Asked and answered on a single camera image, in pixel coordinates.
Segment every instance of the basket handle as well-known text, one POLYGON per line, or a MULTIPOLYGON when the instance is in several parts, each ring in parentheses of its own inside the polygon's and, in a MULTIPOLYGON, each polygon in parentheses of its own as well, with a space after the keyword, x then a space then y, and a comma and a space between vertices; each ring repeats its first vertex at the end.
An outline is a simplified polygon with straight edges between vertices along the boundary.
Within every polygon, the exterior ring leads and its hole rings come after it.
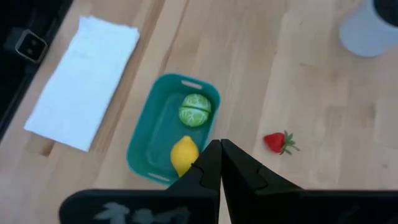
POLYGON ((192 87, 192 88, 196 88, 196 89, 198 89, 198 90, 201 90, 201 89, 202 89, 202 86, 201 86, 200 84, 193 83, 193 82, 188 81, 188 80, 181 80, 181 83, 182 83, 183 85, 186 85, 186 86, 189 86, 189 87, 192 87))
POLYGON ((148 172, 148 175, 153 177, 153 178, 156 178, 158 180, 161 180, 162 182, 170 182, 170 179, 162 177, 161 175, 153 174, 153 173, 150 173, 150 172, 148 172))

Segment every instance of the white napkin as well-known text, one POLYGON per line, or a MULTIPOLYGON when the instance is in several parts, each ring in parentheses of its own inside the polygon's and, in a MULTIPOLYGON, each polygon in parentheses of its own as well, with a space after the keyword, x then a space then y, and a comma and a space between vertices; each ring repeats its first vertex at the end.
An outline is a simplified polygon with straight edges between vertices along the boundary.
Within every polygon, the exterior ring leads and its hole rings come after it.
POLYGON ((87 152, 138 39, 135 27, 80 17, 25 129, 87 152))

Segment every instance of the red strawberry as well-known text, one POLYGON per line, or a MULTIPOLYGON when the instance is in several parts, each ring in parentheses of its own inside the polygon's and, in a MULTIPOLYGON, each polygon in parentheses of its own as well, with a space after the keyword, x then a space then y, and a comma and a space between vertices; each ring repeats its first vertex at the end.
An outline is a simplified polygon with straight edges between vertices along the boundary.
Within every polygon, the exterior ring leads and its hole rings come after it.
POLYGON ((292 147, 299 151, 299 149, 295 146, 296 142, 292 140, 293 134, 288 134, 286 131, 285 133, 274 133, 268 134, 263 137, 263 141, 267 144, 268 148, 272 152, 276 152, 279 154, 283 154, 284 152, 291 155, 292 153, 287 150, 287 147, 292 147))

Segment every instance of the white container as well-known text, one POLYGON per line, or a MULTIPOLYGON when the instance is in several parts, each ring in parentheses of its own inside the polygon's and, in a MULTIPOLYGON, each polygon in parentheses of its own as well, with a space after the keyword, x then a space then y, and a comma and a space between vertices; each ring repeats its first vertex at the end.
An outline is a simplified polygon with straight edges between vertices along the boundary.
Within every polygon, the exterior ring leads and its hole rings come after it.
POLYGON ((398 44, 398 27, 380 17, 374 0, 364 0, 358 11, 340 26, 339 37, 352 53, 374 57, 398 44))

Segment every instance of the teal plastic basket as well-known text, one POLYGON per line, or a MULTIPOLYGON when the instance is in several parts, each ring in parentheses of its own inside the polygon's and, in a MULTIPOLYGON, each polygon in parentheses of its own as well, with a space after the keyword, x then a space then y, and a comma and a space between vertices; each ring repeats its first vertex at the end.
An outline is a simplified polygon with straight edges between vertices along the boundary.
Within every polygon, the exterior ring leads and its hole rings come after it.
POLYGON ((202 152, 219 107, 220 94, 213 85, 174 73, 162 75, 152 86, 132 135, 127 150, 130 169, 154 182, 173 184, 178 180, 170 161, 173 145, 187 135, 202 152), (197 128, 184 125, 178 117, 182 101, 191 93, 207 97, 212 107, 208 121, 197 128))

